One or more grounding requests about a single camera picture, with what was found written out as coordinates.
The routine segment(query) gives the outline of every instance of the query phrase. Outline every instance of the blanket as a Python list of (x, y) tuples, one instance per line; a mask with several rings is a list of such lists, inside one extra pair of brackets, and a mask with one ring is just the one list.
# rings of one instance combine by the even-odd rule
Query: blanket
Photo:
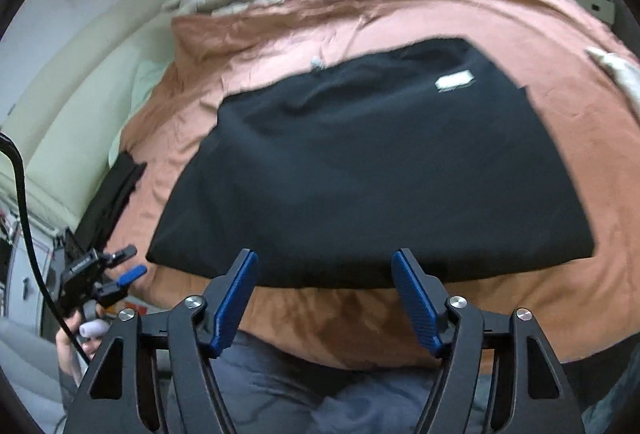
[(589, 257), (589, 224), (517, 87), (430, 39), (225, 98), (146, 258), (204, 277), (246, 245), (260, 286), (394, 287), (410, 245), (443, 283)]
[[(169, 308), (208, 281), (158, 267), (144, 256), (178, 176), (217, 123), (232, 93), (260, 89), (367, 53), (433, 37), (462, 37), (495, 62), (527, 97), (554, 140), (590, 221), (596, 251), (545, 270), (452, 283), (478, 307), (532, 310), (562, 362), (640, 330), (640, 129), (626, 99), (588, 57), (598, 47), (637, 59), (573, 0), (285, 0), (218, 18), (173, 21), (177, 42), (122, 145), (148, 167), (108, 244), (135, 243), (145, 263), (134, 291)], [(433, 365), (415, 340), (393, 289), (255, 289), (241, 329), (319, 364), (364, 368)], [(484, 370), (491, 361), (486, 358)]]

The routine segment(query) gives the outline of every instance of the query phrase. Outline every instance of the blue gripper pad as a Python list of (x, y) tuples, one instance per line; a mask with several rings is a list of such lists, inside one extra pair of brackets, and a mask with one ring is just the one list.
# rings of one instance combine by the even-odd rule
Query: blue gripper pad
[(391, 257), (391, 275), (418, 342), (439, 358), (444, 344), (438, 331), (436, 308), (402, 252)]
[(130, 284), (132, 284), (133, 281), (139, 279), (145, 273), (146, 273), (146, 266), (137, 265), (135, 268), (131, 268), (131, 270), (127, 271), (126, 273), (123, 273), (116, 281), (116, 284), (118, 285), (119, 288), (130, 286)]
[(236, 337), (240, 320), (258, 282), (258, 256), (248, 252), (214, 317), (214, 335), (210, 347), (220, 356)]

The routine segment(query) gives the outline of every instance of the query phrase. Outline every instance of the white label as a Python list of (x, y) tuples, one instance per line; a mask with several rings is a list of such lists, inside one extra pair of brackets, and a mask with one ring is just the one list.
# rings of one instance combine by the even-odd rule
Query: white label
[(451, 75), (440, 77), (436, 80), (436, 88), (438, 88), (440, 93), (443, 93), (445, 91), (469, 87), (475, 81), (476, 78), (468, 69), (465, 69), (465, 71), (459, 71), (458, 73), (452, 73)]

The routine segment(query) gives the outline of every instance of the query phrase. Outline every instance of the drawer handle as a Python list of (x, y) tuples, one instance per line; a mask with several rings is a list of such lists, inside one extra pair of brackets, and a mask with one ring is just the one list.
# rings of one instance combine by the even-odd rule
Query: drawer handle
[(29, 298), (29, 293), (29, 277), (25, 277), (22, 280), (22, 300), (27, 300)]

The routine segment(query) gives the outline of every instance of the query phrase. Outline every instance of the white towel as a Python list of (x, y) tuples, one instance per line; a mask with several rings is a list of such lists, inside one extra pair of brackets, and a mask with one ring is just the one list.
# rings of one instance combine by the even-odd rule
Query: white towel
[(636, 119), (640, 121), (640, 69), (616, 53), (607, 53), (599, 48), (587, 48), (586, 51), (626, 95)]

